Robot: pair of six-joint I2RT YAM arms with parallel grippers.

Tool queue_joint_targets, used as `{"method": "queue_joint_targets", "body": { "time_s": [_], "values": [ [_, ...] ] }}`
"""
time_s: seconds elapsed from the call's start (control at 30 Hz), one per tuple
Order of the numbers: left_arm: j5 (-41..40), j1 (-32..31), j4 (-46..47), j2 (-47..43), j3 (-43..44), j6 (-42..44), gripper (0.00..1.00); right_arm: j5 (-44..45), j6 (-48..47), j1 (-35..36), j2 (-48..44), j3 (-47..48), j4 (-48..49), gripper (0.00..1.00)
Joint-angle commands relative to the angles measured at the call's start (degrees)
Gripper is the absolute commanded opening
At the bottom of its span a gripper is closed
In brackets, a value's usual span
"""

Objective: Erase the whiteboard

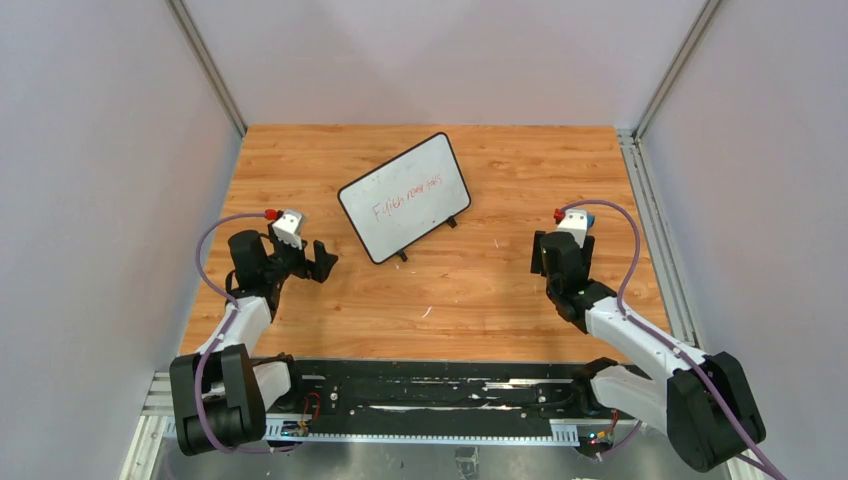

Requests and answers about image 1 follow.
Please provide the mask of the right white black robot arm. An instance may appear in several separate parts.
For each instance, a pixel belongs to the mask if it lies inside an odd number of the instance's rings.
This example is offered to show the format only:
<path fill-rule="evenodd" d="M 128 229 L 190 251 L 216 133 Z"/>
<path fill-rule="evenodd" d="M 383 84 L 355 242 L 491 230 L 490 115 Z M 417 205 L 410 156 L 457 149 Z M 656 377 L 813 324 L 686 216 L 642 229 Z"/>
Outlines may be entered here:
<path fill-rule="evenodd" d="M 537 231 L 531 271 L 546 280 L 556 312 L 582 333 L 622 352 L 631 372 L 601 357 L 578 370 L 574 390 L 587 414 L 616 409 L 664 434 L 678 457 L 708 472 L 765 440 L 766 428 L 741 363 L 706 354 L 633 313 L 589 276 L 593 237 Z"/>

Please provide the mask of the small whiteboard black frame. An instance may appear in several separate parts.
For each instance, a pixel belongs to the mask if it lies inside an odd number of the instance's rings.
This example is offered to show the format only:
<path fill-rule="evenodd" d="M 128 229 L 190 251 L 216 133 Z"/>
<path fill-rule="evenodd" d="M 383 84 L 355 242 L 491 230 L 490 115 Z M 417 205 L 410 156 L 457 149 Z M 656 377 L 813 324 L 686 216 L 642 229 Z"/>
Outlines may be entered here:
<path fill-rule="evenodd" d="M 344 185 L 338 201 L 370 261 L 400 254 L 472 203 L 448 135 L 438 132 Z"/>

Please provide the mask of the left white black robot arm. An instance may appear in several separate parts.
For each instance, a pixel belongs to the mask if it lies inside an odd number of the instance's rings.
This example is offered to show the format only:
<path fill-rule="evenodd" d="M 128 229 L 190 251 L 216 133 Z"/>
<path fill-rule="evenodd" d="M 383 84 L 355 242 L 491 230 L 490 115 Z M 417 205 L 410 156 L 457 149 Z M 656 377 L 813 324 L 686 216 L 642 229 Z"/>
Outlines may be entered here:
<path fill-rule="evenodd" d="M 252 353 L 275 318 L 284 282 L 297 277 L 322 283 L 338 258 L 320 241 L 307 257 L 301 214 L 271 211 L 267 217 L 266 232 L 244 230 L 229 238 L 233 268 L 224 285 L 212 287 L 225 299 L 223 317 L 194 353 L 169 366 L 176 438 L 186 456 L 254 452 L 277 402 L 302 411 L 296 426 L 283 432 L 285 439 L 307 436 L 320 414 L 321 397 L 304 387 L 292 355 Z"/>

